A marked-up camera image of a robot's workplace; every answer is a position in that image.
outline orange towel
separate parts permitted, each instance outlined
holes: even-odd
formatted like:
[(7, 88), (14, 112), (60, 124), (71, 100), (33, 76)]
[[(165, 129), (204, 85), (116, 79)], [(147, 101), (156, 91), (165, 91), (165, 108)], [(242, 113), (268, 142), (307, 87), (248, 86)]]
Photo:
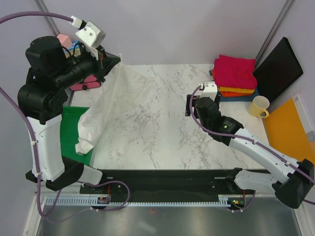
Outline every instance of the orange towel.
[(246, 89), (246, 88), (230, 88), (230, 87), (219, 87), (220, 92), (237, 92), (237, 93), (247, 93), (248, 95), (252, 95), (255, 90), (254, 89)]
[(220, 92), (223, 97), (240, 97), (240, 96), (251, 96), (249, 93), (240, 92)]

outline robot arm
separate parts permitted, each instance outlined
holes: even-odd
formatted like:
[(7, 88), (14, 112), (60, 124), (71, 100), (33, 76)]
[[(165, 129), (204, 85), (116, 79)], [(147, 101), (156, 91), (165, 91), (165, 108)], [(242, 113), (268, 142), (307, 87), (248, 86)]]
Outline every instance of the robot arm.
[[(53, 36), (35, 39), (26, 50), (31, 65), (26, 84), (18, 93), (20, 109), (35, 132), (39, 152), (41, 178), (52, 190), (60, 190), (76, 181), (99, 184), (103, 173), (83, 163), (61, 156), (60, 123), (63, 104), (67, 101), (65, 89), (94, 75), (104, 82), (120, 58), (105, 52), (100, 46), (105, 37), (93, 23), (81, 21), (79, 26), (80, 52), (77, 57), (66, 57), (59, 40)], [(37, 182), (33, 168), (27, 179)]]
[[(214, 140), (243, 152), (270, 172), (270, 174), (262, 174), (235, 168), (226, 177), (226, 180), (231, 182), (231, 187), (233, 188), (233, 185), (236, 185), (241, 189), (252, 189), (275, 194), (285, 205), (291, 208), (298, 208), (313, 185), (290, 167), (289, 163), (312, 178), (314, 178), (314, 165), (307, 159), (299, 162), (275, 150), (255, 137), (235, 119), (222, 116), (219, 111), (218, 90), (214, 82), (207, 82), (202, 86), (202, 90), (201, 96), (194, 97), (193, 106), (195, 107), (194, 114), (198, 116), (200, 123), (205, 128), (217, 133), (244, 136), (255, 140), (255, 142), (252, 143), (237, 137), (231, 138), (211, 133), (209, 135)], [(257, 142), (264, 144), (282, 156), (286, 162), (280, 161), (275, 155), (256, 145)]]

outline white cable tray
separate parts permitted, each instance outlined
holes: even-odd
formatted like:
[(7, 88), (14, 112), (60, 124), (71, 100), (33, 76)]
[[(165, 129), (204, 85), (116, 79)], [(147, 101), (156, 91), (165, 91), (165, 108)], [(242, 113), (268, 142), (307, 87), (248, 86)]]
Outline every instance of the white cable tray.
[[(52, 206), (55, 196), (47, 196), (45, 200), (46, 206)], [(219, 197), (218, 202), (182, 202), (182, 203), (127, 203), (129, 207), (230, 207), (227, 203), (227, 197)], [(99, 197), (81, 197), (81, 196), (60, 196), (57, 206), (120, 206), (122, 203), (104, 204), (99, 202)]]

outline mug handle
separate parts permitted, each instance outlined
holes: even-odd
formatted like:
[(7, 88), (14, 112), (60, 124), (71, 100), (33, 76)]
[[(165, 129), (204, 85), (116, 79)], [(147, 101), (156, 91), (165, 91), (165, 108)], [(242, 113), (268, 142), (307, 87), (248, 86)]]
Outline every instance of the mug handle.
[(266, 109), (264, 109), (264, 110), (262, 111), (262, 113), (261, 113), (258, 117), (267, 118), (267, 117), (269, 116), (269, 112), (268, 112)]

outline orange board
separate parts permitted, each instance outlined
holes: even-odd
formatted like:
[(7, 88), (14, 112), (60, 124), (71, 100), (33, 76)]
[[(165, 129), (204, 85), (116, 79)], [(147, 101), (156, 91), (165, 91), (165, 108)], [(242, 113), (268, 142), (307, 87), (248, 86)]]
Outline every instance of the orange board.
[(315, 164), (315, 144), (311, 144), (307, 138), (293, 99), (264, 121), (270, 146), (299, 161), (308, 159)]

